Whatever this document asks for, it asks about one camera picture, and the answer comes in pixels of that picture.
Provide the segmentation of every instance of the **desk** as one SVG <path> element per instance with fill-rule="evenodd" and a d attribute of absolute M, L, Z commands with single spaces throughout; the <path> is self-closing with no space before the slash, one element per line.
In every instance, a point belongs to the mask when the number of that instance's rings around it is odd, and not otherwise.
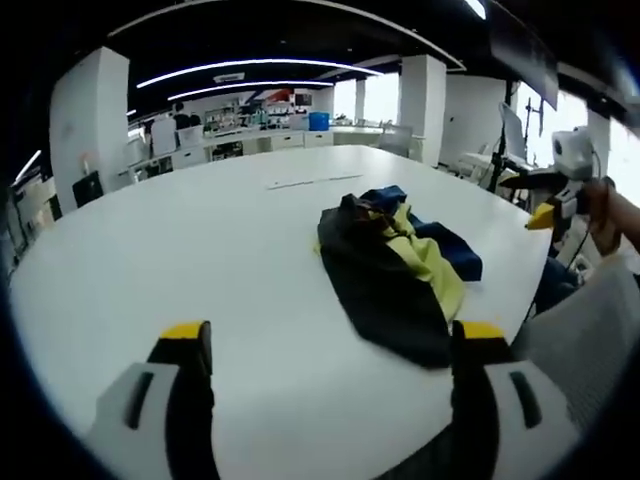
<path fill-rule="evenodd" d="M 362 176 L 267 188 L 349 174 Z M 524 228 L 525 212 L 382 150 L 263 153 L 152 178 L 41 235 L 11 301 L 53 405 L 86 432 L 98 396 L 160 332 L 208 319 L 222 478 L 372 478 L 394 467 L 451 421 L 451 373 L 360 339 L 313 252 L 323 209 L 390 184 L 482 257 L 458 317 L 492 321 L 512 341 L 550 242 Z"/>

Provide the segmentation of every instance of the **white pillar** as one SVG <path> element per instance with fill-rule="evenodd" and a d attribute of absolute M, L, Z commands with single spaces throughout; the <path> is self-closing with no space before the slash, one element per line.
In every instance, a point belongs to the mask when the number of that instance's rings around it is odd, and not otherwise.
<path fill-rule="evenodd" d="M 607 174 L 607 167 L 609 165 L 609 150 L 611 149 L 610 128 L 611 124 L 608 118 L 605 118 L 593 110 L 587 111 L 587 128 L 589 130 L 589 136 L 593 143 L 594 150 L 600 157 L 600 163 L 602 166 L 601 177 Z M 598 173 L 597 167 L 594 166 L 593 172 Z"/>
<path fill-rule="evenodd" d="M 333 93 L 333 87 L 314 90 L 313 110 L 316 112 L 327 112 L 329 118 L 333 118 Z"/>
<path fill-rule="evenodd" d="M 105 193 L 121 188 L 126 177 L 127 88 L 129 60 L 102 47 L 69 70 L 51 95 L 51 167 L 63 214 L 77 207 L 73 184 L 83 177 L 86 160 L 100 173 Z"/>
<path fill-rule="evenodd" d="M 444 63 L 428 55 L 402 59 L 400 125 L 424 137 L 422 162 L 436 166 L 440 157 L 447 90 Z"/>
<path fill-rule="evenodd" d="M 364 118 L 364 97 L 364 80 L 358 80 L 356 81 L 356 118 L 354 120 L 360 120 Z"/>

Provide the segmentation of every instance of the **chair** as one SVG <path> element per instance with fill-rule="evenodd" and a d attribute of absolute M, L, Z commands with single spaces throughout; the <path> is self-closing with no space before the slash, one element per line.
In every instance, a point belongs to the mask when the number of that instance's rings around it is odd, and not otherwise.
<path fill-rule="evenodd" d="M 570 297 L 527 321 L 512 351 L 566 395 L 572 422 L 588 429 L 615 388 L 640 335 L 640 290 L 611 257 Z"/>
<path fill-rule="evenodd" d="M 382 127 L 378 148 L 409 158 L 413 128 L 387 123 Z"/>

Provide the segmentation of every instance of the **blue box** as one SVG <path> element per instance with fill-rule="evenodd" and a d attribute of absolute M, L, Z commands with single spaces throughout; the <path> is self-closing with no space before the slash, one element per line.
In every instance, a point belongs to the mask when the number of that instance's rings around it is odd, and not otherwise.
<path fill-rule="evenodd" d="M 327 112 L 310 113 L 309 130 L 312 132 L 324 132 L 329 130 L 329 114 Z"/>

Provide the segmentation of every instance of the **computer screen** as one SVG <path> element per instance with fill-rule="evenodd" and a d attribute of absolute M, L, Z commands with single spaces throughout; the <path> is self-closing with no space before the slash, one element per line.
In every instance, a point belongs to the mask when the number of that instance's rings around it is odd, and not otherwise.
<path fill-rule="evenodd" d="M 527 148 L 522 136 L 522 122 L 516 112 L 511 110 L 509 105 L 500 103 L 500 116 L 504 124 L 506 153 L 514 157 L 527 160 Z"/>
<path fill-rule="evenodd" d="M 311 95 L 308 93 L 296 93 L 296 105 L 299 107 L 309 107 L 312 105 Z"/>

